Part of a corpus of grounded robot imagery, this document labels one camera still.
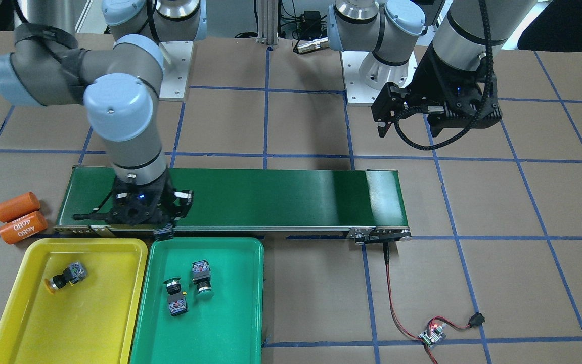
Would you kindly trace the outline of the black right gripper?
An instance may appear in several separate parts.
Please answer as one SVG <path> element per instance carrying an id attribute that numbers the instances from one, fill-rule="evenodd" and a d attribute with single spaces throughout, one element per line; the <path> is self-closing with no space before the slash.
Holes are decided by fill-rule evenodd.
<path id="1" fill-rule="evenodd" d="M 194 199 L 191 190 L 178 191 L 171 182 L 170 171 L 149 184 L 137 185 L 115 176 L 111 187 L 111 207 L 72 214 L 76 221 L 103 221 L 111 225 L 166 225 L 189 214 Z"/>

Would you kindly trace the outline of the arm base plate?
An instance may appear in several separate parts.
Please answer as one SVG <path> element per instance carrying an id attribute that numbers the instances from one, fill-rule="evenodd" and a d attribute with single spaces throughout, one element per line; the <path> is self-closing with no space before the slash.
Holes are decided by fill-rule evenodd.
<path id="1" fill-rule="evenodd" d="M 159 44 L 164 56 L 164 77 L 160 88 L 161 101 L 184 101 L 191 73 L 193 41 L 172 41 Z"/>
<path id="2" fill-rule="evenodd" d="M 351 106 L 372 105 L 388 82 L 405 88 L 418 65 L 414 52 L 406 64 L 397 67 L 381 64 L 370 52 L 344 51 L 341 61 L 347 104 Z"/>

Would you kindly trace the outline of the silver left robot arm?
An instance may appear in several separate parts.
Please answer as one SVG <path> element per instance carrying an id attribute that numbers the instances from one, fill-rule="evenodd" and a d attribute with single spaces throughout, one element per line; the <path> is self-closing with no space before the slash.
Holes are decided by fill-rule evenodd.
<path id="1" fill-rule="evenodd" d="M 503 119 L 494 56 L 503 48 L 534 1 L 454 1 L 414 71 L 399 84 L 392 71 L 406 71 L 426 14 L 412 1 L 335 1 L 328 12 L 329 46 L 367 52 L 362 74 L 379 91 L 371 106 L 378 134 L 399 121 L 428 117 L 430 134 L 444 129 L 486 129 Z"/>

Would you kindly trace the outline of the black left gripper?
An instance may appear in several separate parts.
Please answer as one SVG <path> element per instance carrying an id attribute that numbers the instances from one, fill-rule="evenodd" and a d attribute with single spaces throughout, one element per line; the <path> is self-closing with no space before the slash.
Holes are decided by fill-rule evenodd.
<path id="1" fill-rule="evenodd" d="M 371 111 L 374 121 L 378 123 L 379 137 L 384 138 L 392 126 L 397 127 L 402 118 L 417 113 L 427 114 L 430 134 L 434 138 L 439 136 L 444 129 L 448 129 L 438 127 L 438 117 L 445 113 L 443 93 L 446 89 L 474 81 L 482 86 L 482 92 L 491 90 L 491 83 L 486 81 L 491 74 L 491 58 L 482 51 L 479 62 L 470 71 L 455 69 L 439 59 L 434 49 L 428 48 L 411 83 L 403 89 L 395 83 L 386 83 L 372 104 Z M 480 109 L 464 129 L 474 129 L 484 103 L 482 100 Z"/>

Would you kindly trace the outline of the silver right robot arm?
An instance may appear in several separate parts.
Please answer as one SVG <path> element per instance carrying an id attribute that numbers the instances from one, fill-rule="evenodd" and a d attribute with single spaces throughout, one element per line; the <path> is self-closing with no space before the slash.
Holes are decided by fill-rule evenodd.
<path id="1" fill-rule="evenodd" d="M 103 1 L 115 44 L 81 48 L 74 35 L 50 20 L 30 20 L 18 1 L 13 10 L 14 51 L 0 56 L 0 95 L 15 106 L 85 106 L 115 172 L 104 201 L 76 221 L 172 228 L 187 216 L 193 193 L 173 186 L 156 126 L 165 76 L 166 41 L 202 40 L 204 1 Z"/>

